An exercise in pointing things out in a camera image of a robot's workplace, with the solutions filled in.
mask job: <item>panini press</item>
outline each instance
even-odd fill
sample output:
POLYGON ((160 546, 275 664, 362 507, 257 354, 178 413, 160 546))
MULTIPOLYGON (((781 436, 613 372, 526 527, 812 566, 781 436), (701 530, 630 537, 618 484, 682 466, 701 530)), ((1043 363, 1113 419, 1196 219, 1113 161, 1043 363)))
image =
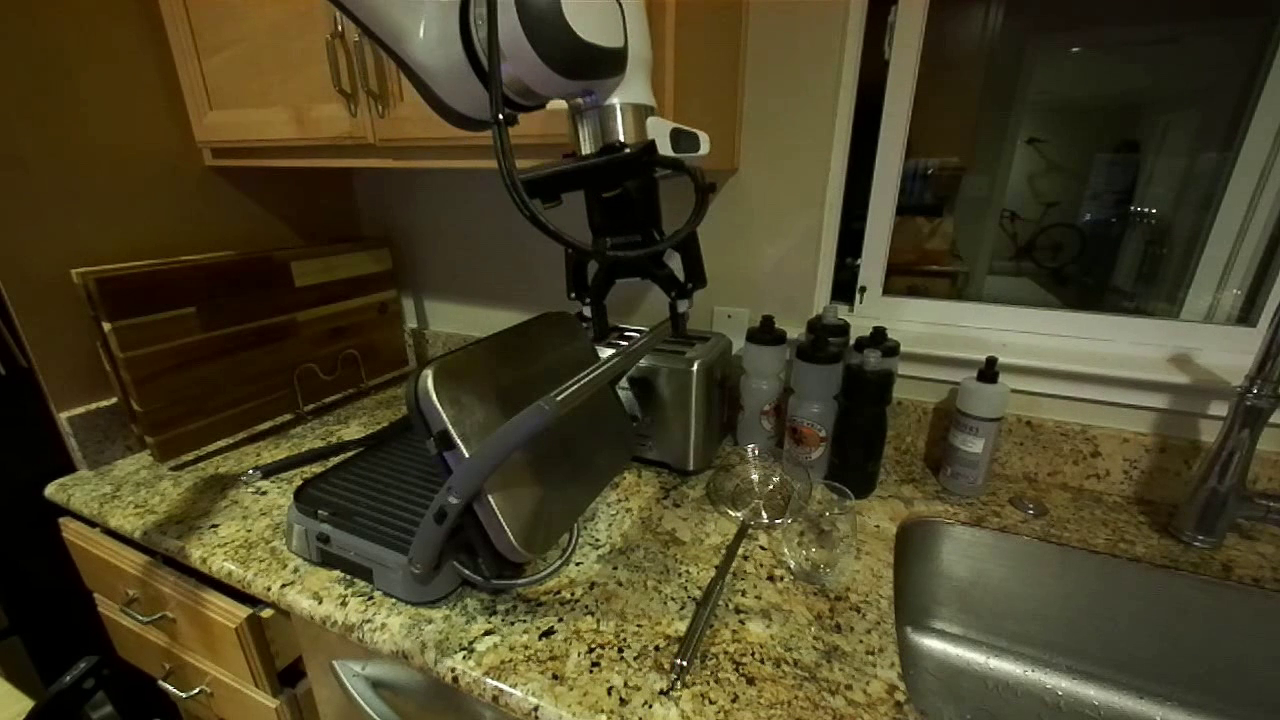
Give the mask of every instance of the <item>panini press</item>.
POLYGON ((407 605, 464 575, 520 578, 630 463, 618 374, 570 312, 445 352, 403 419, 291 492, 288 546, 407 605))

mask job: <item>granite countertop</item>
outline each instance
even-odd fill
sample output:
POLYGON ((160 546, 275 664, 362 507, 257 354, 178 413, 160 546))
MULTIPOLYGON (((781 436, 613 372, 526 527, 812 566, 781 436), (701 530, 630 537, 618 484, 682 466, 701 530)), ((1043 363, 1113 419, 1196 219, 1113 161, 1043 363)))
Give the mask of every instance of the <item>granite countertop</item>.
POLYGON ((908 514, 1280 589, 1280 530, 1238 530, 1218 553, 1155 530, 1170 507, 1153 474, 1180 474, 1190 451, 1014 422, 987 494, 955 507, 920 458, 929 409, 898 403, 878 494, 820 492, 812 510, 834 524, 820 542, 801 542, 804 557, 791 553, 797 527, 752 530, 696 672, 666 690, 693 605, 737 530, 703 498, 709 470, 637 463, 582 518, 582 546, 550 583, 414 608, 288 553, 291 487, 323 463, 241 478, 247 463, 363 436, 399 413, 403 390, 380 390, 186 470, 147 456, 77 470, 48 498, 518 715, 908 715, 894 636, 894 537, 908 514))

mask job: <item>stainless steel sink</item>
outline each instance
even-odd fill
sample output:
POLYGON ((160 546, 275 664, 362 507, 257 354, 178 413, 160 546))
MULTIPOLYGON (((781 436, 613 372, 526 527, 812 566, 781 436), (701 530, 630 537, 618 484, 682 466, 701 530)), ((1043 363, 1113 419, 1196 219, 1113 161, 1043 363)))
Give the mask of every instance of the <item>stainless steel sink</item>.
POLYGON ((908 518, 898 636, 925 720, 1280 715, 1280 592, 908 518))

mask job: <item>toaster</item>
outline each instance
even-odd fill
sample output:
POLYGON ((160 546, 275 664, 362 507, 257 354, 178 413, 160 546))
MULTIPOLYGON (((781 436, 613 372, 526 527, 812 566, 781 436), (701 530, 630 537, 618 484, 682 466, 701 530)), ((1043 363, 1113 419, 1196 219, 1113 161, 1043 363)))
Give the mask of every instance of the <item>toaster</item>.
POLYGON ((686 330, 652 344, 619 381, 632 414, 632 456, 674 470, 703 470, 732 419, 732 344, 720 330, 686 330))

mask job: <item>cabinet drawer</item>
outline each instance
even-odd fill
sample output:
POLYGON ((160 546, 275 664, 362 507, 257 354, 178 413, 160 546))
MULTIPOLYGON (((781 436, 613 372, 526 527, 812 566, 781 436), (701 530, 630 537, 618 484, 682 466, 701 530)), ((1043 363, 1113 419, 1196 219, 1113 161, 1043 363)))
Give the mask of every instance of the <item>cabinet drawer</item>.
POLYGON ((67 553, 102 608, 127 628, 199 657, 233 678, 275 690, 297 640, 284 614, 241 605, 80 518, 62 518, 67 553))
POLYGON ((288 720, 297 715, 291 696, 269 696, 236 683, 233 677, 199 664, 197 657, 168 645, 158 628, 139 628, 119 605, 93 597, 116 650, 139 672, 158 677, 186 715, 206 720, 288 720))

